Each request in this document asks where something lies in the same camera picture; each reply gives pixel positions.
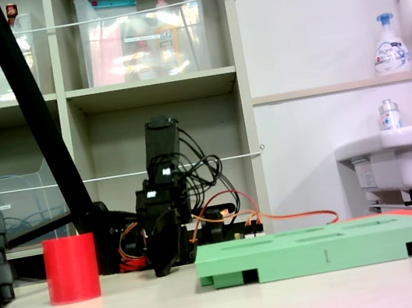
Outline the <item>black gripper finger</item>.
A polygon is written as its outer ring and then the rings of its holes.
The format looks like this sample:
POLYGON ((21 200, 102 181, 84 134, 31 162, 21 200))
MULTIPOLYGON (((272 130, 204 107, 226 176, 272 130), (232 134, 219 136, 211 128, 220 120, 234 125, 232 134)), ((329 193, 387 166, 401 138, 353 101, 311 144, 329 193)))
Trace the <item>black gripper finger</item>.
POLYGON ((147 246, 151 265, 158 278, 168 275, 176 257, 168 212, 146 219, 147 246))
POLYGON ((171 271, 173 264, 178 260, 180 251, 181 224, 177 213, 175 211, 165 212, 162 215, 162 226, 166 263, 168 271, 171 271))

